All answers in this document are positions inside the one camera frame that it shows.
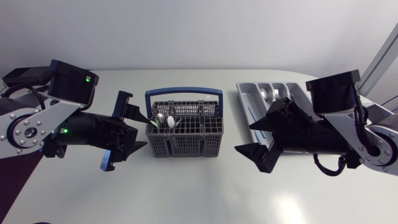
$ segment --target metal spoon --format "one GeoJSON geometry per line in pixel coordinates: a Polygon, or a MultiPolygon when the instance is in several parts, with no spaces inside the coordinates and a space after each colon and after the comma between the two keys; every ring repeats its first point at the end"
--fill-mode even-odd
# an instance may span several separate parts
{"type": "Polygon", "coordinates": [[[158,113],[156,115],[155,121],[161,128],[166,126],[166,116],[164,116],[164,114],[162,114],[162,113],[158,113]]]}
{"type": "Polygon", "coordinates": [[[261,88],[261,89],[260,89],[260,93],[261,93],[261,96],[262,96],[265,100],[268,99],[267,90],[261,88]]]}

